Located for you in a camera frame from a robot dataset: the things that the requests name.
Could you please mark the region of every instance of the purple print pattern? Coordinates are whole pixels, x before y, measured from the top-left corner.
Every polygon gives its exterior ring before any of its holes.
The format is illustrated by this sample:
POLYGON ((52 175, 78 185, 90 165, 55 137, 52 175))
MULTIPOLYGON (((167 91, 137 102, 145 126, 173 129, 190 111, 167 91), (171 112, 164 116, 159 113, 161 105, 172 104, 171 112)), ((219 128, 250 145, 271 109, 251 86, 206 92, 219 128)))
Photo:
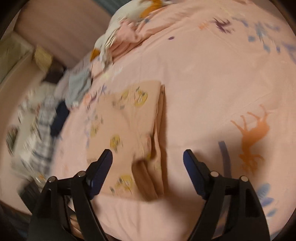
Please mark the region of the purple print pattern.
POLYGON ((231 34, 231 31, 229 29, 225 29, 226 27, 229 27, 229 25, 231 25, 231 22, 229 20, 226 19, 226 21, 222 21, 219 22, 217 19, 215 19, 215 21, 212 21, 212 23, 215 23, 217 28, 225 33, 225 34, 231 34))

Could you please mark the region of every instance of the pink blanket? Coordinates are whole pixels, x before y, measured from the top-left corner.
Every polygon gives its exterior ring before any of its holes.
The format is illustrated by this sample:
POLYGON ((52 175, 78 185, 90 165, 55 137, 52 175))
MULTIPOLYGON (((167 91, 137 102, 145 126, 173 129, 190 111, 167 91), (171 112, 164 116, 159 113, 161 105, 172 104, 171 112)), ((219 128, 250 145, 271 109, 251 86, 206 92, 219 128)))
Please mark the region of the pink blanket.
POLYGON ((252 3, 231 0, 187 0, 142 24, 139 34, 150 37, 141 45, 105 73, 93 64, 92 88, 65 123, 53 174, 65 178, 87 168, 87 133, 97 101, 130 84, 160 80, 165 197, 144 202, 96 196, 92 204, 103 229, 123 241, 187 240, 204 205, 183 165, 183 152, 192 149, 210 170, 248 176, 270 234, 278 232, 296 207, 292 30, 252 3))

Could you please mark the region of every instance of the wrinkled sheet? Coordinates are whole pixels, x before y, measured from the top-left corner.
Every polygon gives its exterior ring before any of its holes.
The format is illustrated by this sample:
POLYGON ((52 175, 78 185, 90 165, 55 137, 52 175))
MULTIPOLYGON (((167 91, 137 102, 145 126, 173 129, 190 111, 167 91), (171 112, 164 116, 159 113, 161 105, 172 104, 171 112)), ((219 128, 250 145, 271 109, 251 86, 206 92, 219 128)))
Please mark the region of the wrinkled sheet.
POLYGON ((94 63, 97 75, 86 96, 91 103, 67 119, 53 174, 71 177, 87 168, 85 133, 98 98, 129 84, 160 80, 165 85, 159 136, 165 197, 141 202, 96 196, 92 204, 105 232, 124 241, 187 240, 204 205, 183 165, 183 152, 191 149, 210 170, 248 176, 270 234, 277 233, 296 207, 292 30, 252 3, 230 0, 173 4, 146 27, 161 31, 105 73, 94 63))

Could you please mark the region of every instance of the yellow object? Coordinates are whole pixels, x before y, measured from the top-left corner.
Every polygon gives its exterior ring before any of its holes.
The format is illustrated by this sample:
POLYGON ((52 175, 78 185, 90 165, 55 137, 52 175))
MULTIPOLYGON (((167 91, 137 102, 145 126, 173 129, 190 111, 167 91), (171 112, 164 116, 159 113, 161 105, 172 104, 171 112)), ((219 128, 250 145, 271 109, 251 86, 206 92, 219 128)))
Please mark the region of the yellow object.
POLYGON ((95 57, 100 55, 101 51, 99 49, 94 48, 93 51, 91 52, 91 58, 90 61, 93 61, 95 57))
POLYGON ((140 107, 146 102, 146 100, 148 98, 148 94, 147 94, 147 92, 138 89, 135 93, 134 98, 135 98, 135 106, 140 107))
POLYGON ((96 136, 96 134, 97 134, 99 128, 100 128, 100 125, 99 125, 99 124, 92 124, 92 125, 91 125, 91 131, 90 131, 91 133, 90 133, 90 136, 91 136, 91 137, 96 136))
POLYGON ((128 97, 128 92, 129 90, 124 91, 120 97, 120 100, 126 100, 126 98, 128 97))
POLYGON ((163 6, 163 3, 161 0, 152 0, 152 4, 150 7, 148 7, 147 9, 145 9, 141 15, 140 15, 140 18, 145 18, 149 15, 149 13, 157 10, 157 9, 160 9, 162 6, 163 6))
POLYGON ((34 59, 38 67, 47 73, 49 67, 52 65, 53 56, 38 45, 34 53, 34 59))
POLYGON ((118 178, 115 187, 110 187, 110 190, 113 195, 120 195, 123 192, 130 192, 133 187, 133 179, 131 175, 122 175, 118 178))
POLYGON ((117 152, 117 147, 120 144, 120 137, 119 135, 114 135, 111 139, 110 139, 110 148, 113 149, 115 152, 117 152))

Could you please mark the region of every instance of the metal screw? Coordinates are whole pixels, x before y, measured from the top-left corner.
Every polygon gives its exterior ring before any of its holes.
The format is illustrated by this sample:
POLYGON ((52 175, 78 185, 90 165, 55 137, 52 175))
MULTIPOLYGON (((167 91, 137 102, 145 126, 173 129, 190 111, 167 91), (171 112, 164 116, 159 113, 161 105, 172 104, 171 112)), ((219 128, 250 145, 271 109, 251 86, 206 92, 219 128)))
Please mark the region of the metal screw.
POLYGON ((216 172, 216 171, 212 171, 212 172, 211 172, 211 176, 212 176, 212 177, 217 177, 217 176, 219 176, 219 173, 216 172))
POLYGON ((49 181, 50 183, 53 183, 56 179, 57 179, 57 178, 56 178, 55 176, 52 176, 52 177, 50 177, 50 178, 48 179, 48 181, 49 181))
POLYGON ((85 176, 85 171, 80 171, 80 172, 77 173, 77 175, 79 177, 83 177, 83 176, 85 176))
POLYGON ((241 176, 241 180, 242 180, 243 182, 247 182, 249 179, 248 179, 246 176, 241 176))

